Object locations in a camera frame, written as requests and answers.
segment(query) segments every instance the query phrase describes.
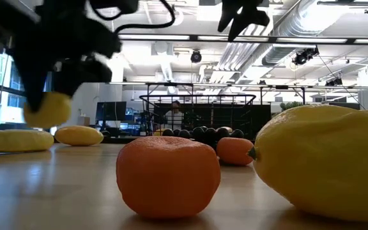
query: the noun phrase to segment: orange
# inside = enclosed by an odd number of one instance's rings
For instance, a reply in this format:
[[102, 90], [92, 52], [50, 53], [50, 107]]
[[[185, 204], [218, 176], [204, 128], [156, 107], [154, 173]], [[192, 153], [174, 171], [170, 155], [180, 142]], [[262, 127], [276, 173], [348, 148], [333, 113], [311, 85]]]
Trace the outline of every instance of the orange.
[[220, 166], [205, 144], [181, 137], [142, 137], [120, 151], [116, 177], [133, 211], [151, 219], [175, 219], [207, 207], [220, 183]]

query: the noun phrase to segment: wooden table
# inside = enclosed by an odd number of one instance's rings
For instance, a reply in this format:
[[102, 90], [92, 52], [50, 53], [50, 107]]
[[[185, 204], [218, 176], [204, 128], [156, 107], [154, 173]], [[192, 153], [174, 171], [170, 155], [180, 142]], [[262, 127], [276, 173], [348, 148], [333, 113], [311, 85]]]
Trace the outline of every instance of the wooden table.
[[55, 145], [42, 153], [0, 155], [0, 230], [368, 230], [368, 223], [296, 211], [251, 167], [223, 167], [215, 197], [197, 217], [143, 220], [117, 188], [115, 162], [122, 147]]

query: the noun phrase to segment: computer monitor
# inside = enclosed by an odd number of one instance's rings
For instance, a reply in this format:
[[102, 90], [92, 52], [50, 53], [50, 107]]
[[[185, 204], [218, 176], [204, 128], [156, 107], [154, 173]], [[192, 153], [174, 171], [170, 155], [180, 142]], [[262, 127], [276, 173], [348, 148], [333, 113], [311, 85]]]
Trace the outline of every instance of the computer monitor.
[[126, 120], [126, 102], [98, 102], [96, 120], [124, 121]]

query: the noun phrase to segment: yellow lemon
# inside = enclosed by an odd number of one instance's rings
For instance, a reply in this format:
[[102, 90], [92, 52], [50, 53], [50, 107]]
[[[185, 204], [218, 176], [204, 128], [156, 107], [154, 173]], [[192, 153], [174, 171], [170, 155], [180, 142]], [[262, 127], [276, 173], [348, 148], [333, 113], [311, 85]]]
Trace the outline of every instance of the yellow lemon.
[[72, 102], [68, 95], [47, 92], [38, 112], [32, 112], [28, 104], [24, 107], [24, 118], [29, 127], [50, 128], [65, 123], [72, 113]]
[[259, 177], [297, 208], [368, 221], [368, 111], [287, 110], [258, 133], [250, 155]]
[[55, 139], [71, 146], [91, 146], [103, 141], [103, 134], [95, 128], [86, 126], [66, 126], [55, 133]]
[[0, 130], [0, 153], [48, 150], [53, 136], [37, 130]]

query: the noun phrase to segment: camera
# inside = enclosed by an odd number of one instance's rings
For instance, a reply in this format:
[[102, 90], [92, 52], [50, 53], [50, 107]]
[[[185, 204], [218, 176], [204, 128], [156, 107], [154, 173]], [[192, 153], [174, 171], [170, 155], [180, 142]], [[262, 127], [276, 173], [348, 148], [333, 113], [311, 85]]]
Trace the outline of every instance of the camera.
[[191, 55], [191, 62], [192, 63], [199, 63], [202, 60], [202, 55], [199, 50], [194, 50]]

